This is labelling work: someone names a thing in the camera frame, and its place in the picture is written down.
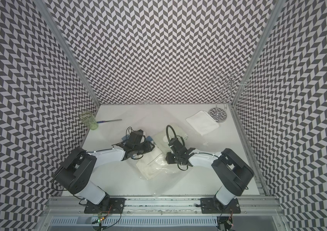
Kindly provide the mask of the blue and beige towel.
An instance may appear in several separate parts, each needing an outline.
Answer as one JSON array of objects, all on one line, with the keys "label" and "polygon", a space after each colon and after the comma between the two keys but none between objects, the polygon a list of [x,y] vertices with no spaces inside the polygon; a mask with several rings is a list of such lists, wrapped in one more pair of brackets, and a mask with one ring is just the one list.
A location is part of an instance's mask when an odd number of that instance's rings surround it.
[{"label": "blue and beige towel", "polygon": [[124,145],[126,145],[126,144],[140,145],[140,144],[144,143],[145,141],[152,142],[153,139],[150,136],[148,136],[146,138],[145,136],[142,136],[142,135],[130,134],[129,136],[125,136],[121,143]]}]

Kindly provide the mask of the clear plastic vacuum bag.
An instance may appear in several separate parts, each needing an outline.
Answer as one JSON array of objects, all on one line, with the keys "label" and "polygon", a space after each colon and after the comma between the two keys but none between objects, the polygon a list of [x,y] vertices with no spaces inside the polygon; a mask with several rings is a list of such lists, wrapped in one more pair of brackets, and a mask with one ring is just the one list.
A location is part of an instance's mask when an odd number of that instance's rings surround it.
[{"label": "clear plastic vacuum bag", "polygon": [[100,119],[116,119],[101,126],[109,143],[117,143],[132,127],[150,135],[155,148],[140,160],[112,162],[95,171],[96,182],[112,195],[210,195],[217,180],[206,167],[178,167],[165,160],[169,151],[165,128],[171,125],[187,134],[186,146],[201,148],[203,140],[186,118],[204,110],[202,105],[109,105],[101,106]]}]

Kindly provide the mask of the white towel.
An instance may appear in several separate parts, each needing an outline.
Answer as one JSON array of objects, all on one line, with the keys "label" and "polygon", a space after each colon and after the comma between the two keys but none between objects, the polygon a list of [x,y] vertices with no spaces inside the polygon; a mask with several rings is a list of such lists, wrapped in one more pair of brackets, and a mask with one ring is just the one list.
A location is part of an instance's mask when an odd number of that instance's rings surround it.
[{"label": "white towel", "polygon": [[162,171],[167,170],[167,166],[165,155],[157,147],[151,152],[144,154],[136,163],[137,169],[146,180],[150,180]]}]

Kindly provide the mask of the white cloth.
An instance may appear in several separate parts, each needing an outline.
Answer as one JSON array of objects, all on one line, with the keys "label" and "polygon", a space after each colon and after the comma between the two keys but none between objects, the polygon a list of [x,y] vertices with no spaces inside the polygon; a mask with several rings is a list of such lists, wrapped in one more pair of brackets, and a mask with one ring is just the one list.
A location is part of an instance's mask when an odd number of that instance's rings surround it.
[{"label": "white cloth", "polygon": [[209,134],[220,127],[206,111],[199,111],[186,118],[187,123],[201,136]]}]

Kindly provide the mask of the pale green towel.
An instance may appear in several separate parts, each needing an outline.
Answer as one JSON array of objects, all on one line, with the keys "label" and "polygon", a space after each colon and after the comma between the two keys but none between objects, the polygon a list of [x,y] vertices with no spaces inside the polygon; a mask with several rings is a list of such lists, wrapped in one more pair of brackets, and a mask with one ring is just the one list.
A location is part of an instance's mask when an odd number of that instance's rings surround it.
[{"label": "pale green towel", "polygon": [[[171,127],[174,129],[180,141],[181,141],[180,137],[182,137],[184,141],[188,139],[188,135],[180,126],[178,126],[177,124],[173,124],[171,125]],[[163,129],[163,131],[157,133],[152,137],[155,146],[158,147],[164,155],[172,151],[171,148],[169,147],[169,139],[172,139],[175,136],[174,132],[170,128],[168,129],[168,134],[169,134],[169,138],[167,137],[166,129]]]}]

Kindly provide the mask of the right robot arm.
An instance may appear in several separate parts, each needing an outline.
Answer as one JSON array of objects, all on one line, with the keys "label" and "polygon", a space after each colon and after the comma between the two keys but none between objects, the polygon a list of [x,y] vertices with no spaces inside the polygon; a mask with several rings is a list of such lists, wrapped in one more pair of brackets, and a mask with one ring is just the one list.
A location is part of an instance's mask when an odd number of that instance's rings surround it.
[{"label": "right robot arm", "polygon": [[221,208],[241,196],[254,177],[252,168],[230,148],[218,153],[207,153],[186,148],[185,143],[178,138],[170,139],[168,146],[171,149],[166,155],[168,164],[177,164],[180,170],[183,166],[186,166],[185,170],[189,167],[204,167],[215,172],[222,186],[214,196],[214,204]]}]

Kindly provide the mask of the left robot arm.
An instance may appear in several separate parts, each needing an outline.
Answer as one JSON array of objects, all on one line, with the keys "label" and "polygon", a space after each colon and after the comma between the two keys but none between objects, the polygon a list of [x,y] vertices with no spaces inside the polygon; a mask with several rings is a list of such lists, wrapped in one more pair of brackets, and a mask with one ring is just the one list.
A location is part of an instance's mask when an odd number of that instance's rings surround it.
[{"label": "left robot arm", "polygon": [[124,140],[108,149],[87,151],[77,147],[60,164],[52,183],[60,184],[72,195],[78,194],[88,202],[100,205],[109,195],[92,182],[90,178],[93,171],[112,162],[139,160],[154,148],[153,139],[147,137],[143,130],[132,130]]}]

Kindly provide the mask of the green glass cup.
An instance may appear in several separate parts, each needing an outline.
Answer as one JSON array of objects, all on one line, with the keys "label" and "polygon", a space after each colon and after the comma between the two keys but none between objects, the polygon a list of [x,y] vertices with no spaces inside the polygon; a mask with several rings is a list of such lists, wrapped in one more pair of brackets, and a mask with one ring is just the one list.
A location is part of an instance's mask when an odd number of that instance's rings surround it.
[{"label": "green glass cup", "polygon": [[84,111],[79,115],[79,119],[90,129],[96,130],[98,128],[98,123],[95,116],[90,111]]}]

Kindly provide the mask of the purple handled utensil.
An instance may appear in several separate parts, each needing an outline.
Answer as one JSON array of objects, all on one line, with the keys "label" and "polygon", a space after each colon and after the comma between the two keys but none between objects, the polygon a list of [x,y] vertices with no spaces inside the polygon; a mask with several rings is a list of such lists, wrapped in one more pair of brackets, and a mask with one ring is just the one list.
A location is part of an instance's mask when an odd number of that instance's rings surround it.
[{"label": "purple handled utensil", "polygon": [[97,124],[108,123],[108,122],[117,122],[117,121],[122,121],[122,119],[101,120],[101,121],[97,121]]}]

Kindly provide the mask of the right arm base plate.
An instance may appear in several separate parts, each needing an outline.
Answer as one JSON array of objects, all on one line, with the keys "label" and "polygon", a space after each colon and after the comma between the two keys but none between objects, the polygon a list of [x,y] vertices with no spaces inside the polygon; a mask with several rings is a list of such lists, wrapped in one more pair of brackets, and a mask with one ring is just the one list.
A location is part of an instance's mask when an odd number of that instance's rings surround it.
[{"label": "right arm base plate", "polygon": [[201,198],[200,208],[202,214],[240,214],[240,205],[236,198],[232,199],[227,205],[223,205],[216,198]]}]

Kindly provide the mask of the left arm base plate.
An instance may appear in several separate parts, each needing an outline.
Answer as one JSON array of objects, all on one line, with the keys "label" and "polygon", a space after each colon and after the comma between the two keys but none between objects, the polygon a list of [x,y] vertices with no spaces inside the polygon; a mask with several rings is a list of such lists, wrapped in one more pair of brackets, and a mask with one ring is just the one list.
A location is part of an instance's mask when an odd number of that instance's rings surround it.
[{"label": "left arm base plate", "polygon": [[98,205],[87,200],[85,205],[85,214],[121,214],[125,207],[125,198],[104,198]]}]

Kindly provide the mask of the aluminium front rail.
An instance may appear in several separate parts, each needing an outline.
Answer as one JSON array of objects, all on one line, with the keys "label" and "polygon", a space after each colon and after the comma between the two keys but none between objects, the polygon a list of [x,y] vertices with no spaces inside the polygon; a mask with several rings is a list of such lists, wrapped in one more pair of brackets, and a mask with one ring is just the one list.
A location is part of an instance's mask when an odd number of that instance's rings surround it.
[{"label": "aluminium front rail", "polygon": [[[204,196],[127,196],[122,208],[124,216],[203,216],[203,211],[209,208],[211,214],[220,214],[221,211],[212,205],[212,197]],[[86,216],[85,207],[72,196],[52,197],[43,214]],[[238,197],[235,202],[227,206],[224,215],[235,216],[282,216],[284,213],[273,196],[245,195]]]}]

